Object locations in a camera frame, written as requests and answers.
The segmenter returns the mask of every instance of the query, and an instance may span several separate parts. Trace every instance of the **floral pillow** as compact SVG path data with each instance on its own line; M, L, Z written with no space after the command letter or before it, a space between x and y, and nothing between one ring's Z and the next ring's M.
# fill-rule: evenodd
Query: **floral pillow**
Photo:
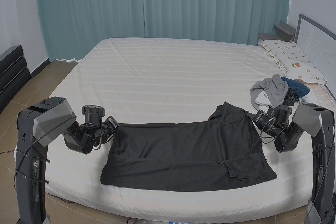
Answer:
M274 58L285 77L322 85L327 82L321 71L307 59L295 42L264 40L259 44Z

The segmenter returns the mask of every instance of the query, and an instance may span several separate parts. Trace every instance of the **tiled floor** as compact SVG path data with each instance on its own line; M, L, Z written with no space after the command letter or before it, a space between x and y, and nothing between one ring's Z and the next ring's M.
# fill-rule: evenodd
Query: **tiled floor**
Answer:
M30 80L0 114L0 152L13 150L17 143L16 116L19 111L48 98L76 62L54 61ZM19 218L13 187L15 162L13 153L0 155L0 224L15 224ZM61 224L126 224L126 217L102 212L75 203L66 203L46 194L46 208L51 223ZM245 224L303 223L306 207L276 216L244 222Z

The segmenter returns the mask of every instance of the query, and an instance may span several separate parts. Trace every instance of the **white headboard panel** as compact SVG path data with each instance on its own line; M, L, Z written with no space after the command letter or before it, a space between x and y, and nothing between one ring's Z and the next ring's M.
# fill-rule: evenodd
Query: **white headboard panel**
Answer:
M300 14L294 41L326 77L326 86L335 98L336 35Z

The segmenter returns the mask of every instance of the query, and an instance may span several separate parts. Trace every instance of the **mattress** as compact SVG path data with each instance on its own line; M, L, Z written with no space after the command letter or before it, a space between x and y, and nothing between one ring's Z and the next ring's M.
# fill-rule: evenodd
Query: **mattress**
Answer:
M206 121L225 101L252 113L249 90L281 74L270 55L252 45L163 38L101 41L55 89L81 124L81 107L101 105L120 123ZM336 111L326 89L312 85L319 104ZM46 192L102 211L154 221L227 223L263 218L306 205L312 191L313 157L304 133L294 151L263 145L278 178L239 189L173 192L100 184L111 142L82 155L62 136L49 145Z

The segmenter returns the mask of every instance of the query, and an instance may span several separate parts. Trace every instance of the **pile of clothes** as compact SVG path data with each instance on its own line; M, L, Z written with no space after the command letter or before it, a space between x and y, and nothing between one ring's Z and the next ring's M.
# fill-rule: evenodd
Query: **pile of clothes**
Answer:
M279 104L293 106L299 101L318 104L313 91L305 84L278 74L257 81L250 89L250 95L253 107L264 112Z

